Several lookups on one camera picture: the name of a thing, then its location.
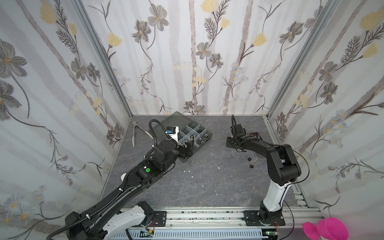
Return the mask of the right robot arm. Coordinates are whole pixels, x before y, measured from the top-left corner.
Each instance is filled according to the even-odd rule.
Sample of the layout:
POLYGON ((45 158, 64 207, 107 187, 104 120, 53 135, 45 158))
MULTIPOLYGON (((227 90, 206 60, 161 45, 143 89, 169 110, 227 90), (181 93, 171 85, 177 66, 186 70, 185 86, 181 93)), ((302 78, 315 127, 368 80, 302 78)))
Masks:
POLYGON ((234 115, 231 116, 231 136, 227 138, 226 147, 237 152, 252 151, 267 161, 270 185, 267 195, 260 203, 255 217, 248 217, 252 222, 262 226, 278 224, 283 218, 283 201, 289 188, 297 184, 302 174, 301 167, 290 145, 272 144, 264 141, 259 133, 248 134, 234 115))

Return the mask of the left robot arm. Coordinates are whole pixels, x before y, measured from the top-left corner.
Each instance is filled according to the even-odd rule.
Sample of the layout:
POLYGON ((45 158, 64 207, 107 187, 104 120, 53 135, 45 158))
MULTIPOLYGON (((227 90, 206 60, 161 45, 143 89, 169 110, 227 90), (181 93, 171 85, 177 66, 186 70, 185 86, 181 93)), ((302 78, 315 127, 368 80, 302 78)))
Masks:
POLYGON ((111 233, 108 222, 133 197, 148 189, 171 171, 178 158, 188 159, 193 155, 194 139, 179 143, 175 127, 165 128, 156 119, 149 121, 149 129, 154 139, 153 147, 144 159, 124 176, 122 183, 101 201, 83 211, 72 212, 65 221, 66 225, 47 236, 66 233, 69 240, 105 240, 111 233))

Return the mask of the green compartment organizer box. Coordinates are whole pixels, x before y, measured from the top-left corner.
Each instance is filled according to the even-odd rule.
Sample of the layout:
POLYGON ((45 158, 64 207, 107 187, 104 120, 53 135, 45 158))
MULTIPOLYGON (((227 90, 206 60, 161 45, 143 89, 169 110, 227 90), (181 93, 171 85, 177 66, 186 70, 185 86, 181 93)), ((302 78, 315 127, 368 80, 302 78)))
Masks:
POLYGON ((179 146, 187 147, 189 142, 193 142, 192 154, 187 156, 183 153, 179 160, 185 163, 193 154, 197 153, 202 146, 212 139, 213 134, 209 132, 205 127, 196 121, 184 116, 179 112, 175 112, 170 117, 161 121, 162 125, 167 127, 178 127, 178 143, 179 146))

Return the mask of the pink plastic cup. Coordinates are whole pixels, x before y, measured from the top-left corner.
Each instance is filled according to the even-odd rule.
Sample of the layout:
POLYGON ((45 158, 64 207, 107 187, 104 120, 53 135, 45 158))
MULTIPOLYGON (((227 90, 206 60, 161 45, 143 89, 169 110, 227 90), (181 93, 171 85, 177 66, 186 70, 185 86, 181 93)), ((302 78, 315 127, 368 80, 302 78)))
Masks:
POLYGON ((350 236, 345 224, 337 218, 322 219, 316 225, 306 222, 303 231, 310 240, 319 240, 321 237, 326 240, 348 240, 350 236))

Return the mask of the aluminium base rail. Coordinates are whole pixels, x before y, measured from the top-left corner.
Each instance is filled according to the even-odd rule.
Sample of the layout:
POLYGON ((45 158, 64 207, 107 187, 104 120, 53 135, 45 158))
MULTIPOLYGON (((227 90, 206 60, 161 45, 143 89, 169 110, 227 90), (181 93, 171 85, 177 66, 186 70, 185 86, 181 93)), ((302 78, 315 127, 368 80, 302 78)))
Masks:
POLYGON ((125 227, 113 240, 300 240, 304 223, 323 219, 319 209, 284 207, 269 226, 256 223, 256 207, 158 207, 148 228, 125 227))

